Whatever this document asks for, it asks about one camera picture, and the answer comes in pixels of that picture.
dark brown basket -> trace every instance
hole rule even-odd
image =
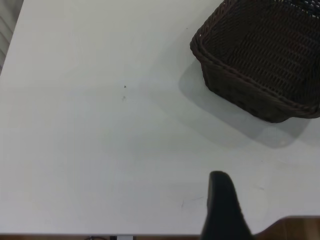
[[[320,1],[225,0],[190,48],[206,86],[262,120],[320,117]]]

wicker basket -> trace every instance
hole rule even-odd
[[[271,123],[320,117],[320,1],[225,0],[190,48],[206,86]]]

table surface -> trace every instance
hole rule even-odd
[[[196,235],[209,173],[250,229],[320,215],[320,120],[210,92],[189,43],[220,0],[24,0],[0,78],[0,232]]]

small mark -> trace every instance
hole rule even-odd
[[[255,187],[256,189],[261,190],[261,191],[264,191],[264,190],[265,190],[265,188],[264,188],[264,187],[262,187],[262,186],[255,185],[254,187]]]
[[[191,201],[196,201],[196,200],[200,200],[200,199],[203,199],[203,198],[205,198],[205,196],[196,197],[194,199],[191,199]]]
[[[184,208],[184,205],[185,205],[185,200],[182,201],[181,210]]]

black object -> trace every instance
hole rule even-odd
[[[213,171],[209,177],[207,217],[200,240],[254,240],[228,174]]]
[[[89,237],[85,238],[84,240],[108,240],[108,239],[105,237],[101,237],[101,236],[89,236]]]

